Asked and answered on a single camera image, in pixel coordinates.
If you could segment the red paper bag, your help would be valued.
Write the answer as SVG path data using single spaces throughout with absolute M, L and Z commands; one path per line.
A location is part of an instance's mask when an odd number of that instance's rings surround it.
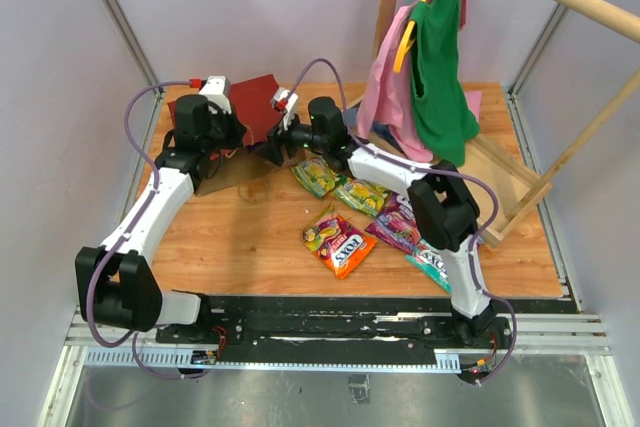
M 275 170 L 277 166 L 254 151 L 267 141 L 281 114 L 271 106 L 280 86 L 271 75 L 231 83 L 229 99 L 240 122 L 247 128 L 244 145 L 217 149 L 210 136 L 210 115 L 221 111 L 192 89 L 168 103 L 172 127 L 165 135 L 155 165 L 160 178 L 179 174 L 187 178 L 195 194 L 203 196 L 236 186 Z

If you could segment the green snack packet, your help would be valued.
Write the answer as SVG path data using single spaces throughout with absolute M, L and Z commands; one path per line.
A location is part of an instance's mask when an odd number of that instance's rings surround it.
M 331 192 L 337 200 L 371 218 L 380 213 L 390 194 L 378 184 L 358 179 L 348 179 Z

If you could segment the orange Fox's candy packet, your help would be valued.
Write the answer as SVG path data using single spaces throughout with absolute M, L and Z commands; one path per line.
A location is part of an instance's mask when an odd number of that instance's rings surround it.
M 328 204 L 302 229 L 304 246 L 338 279 L 347 278 L 373 251 L 377 240 Z

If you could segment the pink shirt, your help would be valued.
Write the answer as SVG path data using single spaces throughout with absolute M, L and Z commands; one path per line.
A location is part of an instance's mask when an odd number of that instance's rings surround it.
M 397 10 L 370 70 L 364 95 L 373 95 L 377 105 L 376 119 L 390 127 L 404 154 L 416 162 L 431 162 L 437 157 L 419 139 L 411 105 L 410 50 L 415 43 L 415 23 L 410 15 L 419 2 Z M 462 0 L 460 29 L 464 2 Z M 465 97 L 478 121 L 475 111 L 479 101 L 466 93 Z

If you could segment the purple snack packet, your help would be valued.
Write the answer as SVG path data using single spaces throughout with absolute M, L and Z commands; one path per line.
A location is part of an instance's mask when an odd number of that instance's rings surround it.
M 421 240 L 409 200 L 397 193 L 391 194 L 365 232 L 405 254 L 411 254 Z

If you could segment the green shirt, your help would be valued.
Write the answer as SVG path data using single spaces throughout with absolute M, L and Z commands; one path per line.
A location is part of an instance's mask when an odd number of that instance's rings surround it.
M 457 167 L 465 162 L 465 143 L 480 132 L 458 78 L 458 32 L 462 0 L 417 3 L 410 20 L 411 105 L 417 135 L 433 155 Z

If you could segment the teal Fox's candy packet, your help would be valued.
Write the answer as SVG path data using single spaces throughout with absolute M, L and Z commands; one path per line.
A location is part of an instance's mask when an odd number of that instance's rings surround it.
M 471 241 L 471 237 L 456 252 L 438 250 L 422 239 L 405 258 L 449 294 L 453 291 L 451 273 L 461 277 L 468 286 L 479 292 L 484 287 L 478 270 L 480 262 L 477 245 Z

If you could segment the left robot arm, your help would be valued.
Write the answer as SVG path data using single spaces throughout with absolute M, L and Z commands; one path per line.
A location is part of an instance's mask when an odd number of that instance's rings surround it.
M 211 159 L 242 147 L 247 129 L 227 94 L 206 89 L 179 97 L 174 116 L 132 209 L 100 246 L 84 247 L 76 256 L 81 314 L 92 330 L 106 325 L 147 332 L 177 324 L 195 343 L 213 333 L 214 318 L 201 309 L 201 296 L 162 290 L 152 263 L 177 213 L 207 179 Z

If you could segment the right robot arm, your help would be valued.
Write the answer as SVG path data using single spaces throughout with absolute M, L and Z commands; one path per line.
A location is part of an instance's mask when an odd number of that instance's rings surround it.
M 343 114 L 330 97 L 308 105 L 310 122 L 296 113 L 287 90 L 270 100 L 280 120 L 272 127 L 259 155 L 275 165 L 305 149 L 320 156 L 335 172 L 373 182 L 405 197 L 421 238 L 439 252 L 451 286 L 453 334 L 466 347 L 486 339 L 496 312 L 486 292 L 478 258 L 480 209 L 453 164 L 432 167 L 387 153 L 348 130 Z

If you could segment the wooden clothes rack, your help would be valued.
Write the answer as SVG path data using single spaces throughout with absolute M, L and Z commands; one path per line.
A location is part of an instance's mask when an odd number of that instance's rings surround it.
M 630 12 L 604 0 L 554 1 L 625 38 L 639 41 L 639 17 Z M 634 73 L 543 175 L 535 173 L 482 134 L 467 144 L 470 159 L 461 172 L 486 190 L 478 203 L 482 209 L 481 218 L 489 224 L 481 233 L 487 244 L 499 245 L 536 208 L 550 191 L 551 179 L 638 88 L 639 74 Z M 410 162 L 373 144 L 356 149 L 349 160 L 349 168 L 356 177 L 379 183 L 402 195 L 414 180 L 428 172 L 427 165 Z

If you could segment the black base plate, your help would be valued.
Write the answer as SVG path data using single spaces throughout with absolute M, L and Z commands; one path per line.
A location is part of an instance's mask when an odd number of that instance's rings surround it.
M 226 340 L 225 361 L 303 366 L 432 364 L 438 349 L 495 352 L 513 329 L 497 308 L 475 330 L 445 297 L 210 295 L 192 325 L 156 331 L 160 344 Z

